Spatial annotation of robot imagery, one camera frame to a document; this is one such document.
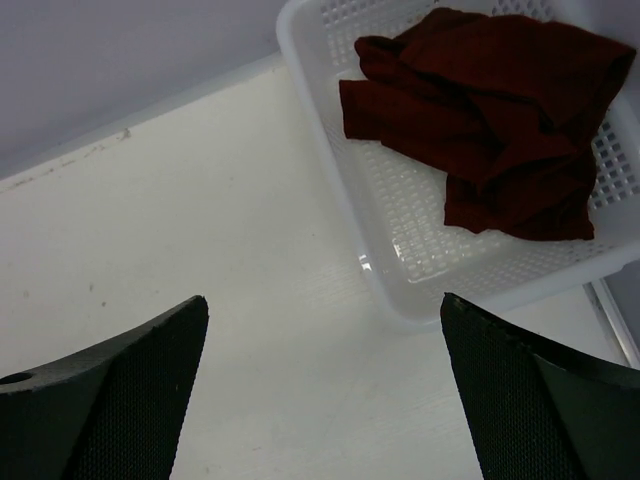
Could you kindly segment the white plastic basket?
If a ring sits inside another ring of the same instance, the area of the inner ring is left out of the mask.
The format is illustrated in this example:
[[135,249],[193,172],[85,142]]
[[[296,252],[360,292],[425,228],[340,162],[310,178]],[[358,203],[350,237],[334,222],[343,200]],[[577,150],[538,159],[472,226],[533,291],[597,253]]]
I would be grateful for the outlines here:
[[591,241],[527,242],[444,223],[445,176],[343,133],[339,83],[360,79],[355,41],[394,36],[431,1],[289,1],[277,40],[357,255],[389,320],[423,329],[456,293],[504,312],[615,273],[639,257],[639,75],[612,102],[592,148]]

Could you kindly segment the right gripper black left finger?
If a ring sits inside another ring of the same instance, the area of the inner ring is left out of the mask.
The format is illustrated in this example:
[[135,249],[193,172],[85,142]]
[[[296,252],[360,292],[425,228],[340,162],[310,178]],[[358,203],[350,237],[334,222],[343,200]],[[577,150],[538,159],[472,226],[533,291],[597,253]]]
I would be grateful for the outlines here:
[[209,322],[194,296],[1,380],[4,479],[167,479]]

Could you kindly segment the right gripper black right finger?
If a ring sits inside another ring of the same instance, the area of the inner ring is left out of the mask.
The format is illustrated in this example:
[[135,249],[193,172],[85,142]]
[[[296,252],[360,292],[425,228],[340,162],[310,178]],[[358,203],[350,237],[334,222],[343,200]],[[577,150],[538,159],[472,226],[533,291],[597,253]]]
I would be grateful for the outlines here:
[[453,294],[441,327],[486,479],[636,479],[639,372]]

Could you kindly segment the dark red t-shirt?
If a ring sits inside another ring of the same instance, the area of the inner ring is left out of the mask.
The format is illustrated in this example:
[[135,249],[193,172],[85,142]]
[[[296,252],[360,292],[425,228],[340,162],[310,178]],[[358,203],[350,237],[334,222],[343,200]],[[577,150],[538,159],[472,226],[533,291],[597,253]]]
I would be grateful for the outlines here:
[[590,240],[591,143],[633,47],[523,15],[437,8],[354,45],[343,130],[446,176],[444,222],[529,241]]

